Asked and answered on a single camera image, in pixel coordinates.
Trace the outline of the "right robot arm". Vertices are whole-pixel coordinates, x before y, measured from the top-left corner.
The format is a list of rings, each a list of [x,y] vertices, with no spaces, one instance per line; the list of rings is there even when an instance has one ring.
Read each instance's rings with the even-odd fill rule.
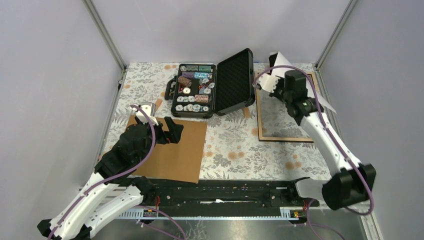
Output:
[[[302,69],[293,66],[281,52],[272,52],[269,68],[256,77],[262,90],[285,104],[288,114],[313,140],[330,171],[330,179],[298,180],[287,191],[287,201],[301,205],[307,198],[324,201],[332,210],[346,209],[357,214],[352,207],[369,202],[366,216],[373,212],[375,201],[372,188],[377,175],[372,164],[363,164],[343,143],[330,124],[324,107],[329,103],[317,92],[312,78]]]

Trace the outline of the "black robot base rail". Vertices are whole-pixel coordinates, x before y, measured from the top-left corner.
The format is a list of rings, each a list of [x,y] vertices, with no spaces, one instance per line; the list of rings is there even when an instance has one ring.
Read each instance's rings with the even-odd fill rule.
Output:
[[[295,180],[199,180],[198,183],[149,179],[142,202],[171,217],[279,217],[280,209],[305,210]]]

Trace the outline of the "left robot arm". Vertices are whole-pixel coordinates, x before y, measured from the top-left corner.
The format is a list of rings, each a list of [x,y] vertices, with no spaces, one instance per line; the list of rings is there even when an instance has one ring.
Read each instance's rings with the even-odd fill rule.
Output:
[[[163,124],[150,117],[127,127],[110,151],[95,165],[74,200],[56,217],[41,220],[37,229],[49,240],[90,240],[123,212],[157,203],[156,188],[145,176],[130,175],[156,145],[177,144],[184,126],[170,117]]]

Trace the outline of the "landscape photo print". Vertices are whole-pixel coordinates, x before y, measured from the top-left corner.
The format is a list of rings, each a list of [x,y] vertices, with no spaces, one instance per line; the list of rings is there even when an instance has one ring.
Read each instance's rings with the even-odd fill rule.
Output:
[[[288,71],[295,71],[300,73],[301,75],[304,75],[300,72],[298,67],[294,67],[284,56],[281,52],[275,52],[278,53],[278,57],[275,62],[274,67],[269,67],[266,70],[259,72],[254,80],[254,86],[257,89],[261,89],[263,91],[266,91],[268,93],[273,93],[274,89],[276,88],[276,85],[278,83],[278,78],[282,77],[284,78],[285,73]],[[318,88],[313,87],[314,81],[311,80],[312,83],[310,83],[309,80],[306,82],[306,88],[308,90],[308,96],[310,98],[315,98],[318,100],[318,102],[326,107],[327,109],[331,110],[332,112],[336,113],[337,111],[334,109],[334,107],[327,101],[325,98],[318,93]]]

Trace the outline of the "brown frame backing board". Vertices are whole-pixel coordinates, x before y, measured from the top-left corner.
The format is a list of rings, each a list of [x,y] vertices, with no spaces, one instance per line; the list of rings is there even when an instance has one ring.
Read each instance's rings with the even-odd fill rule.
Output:
[[[175,119],[174,122],[184,126],[179,143],[157,144],[145,163],[133,172],[134,176],[199,182],[208,125],[204,121]]]

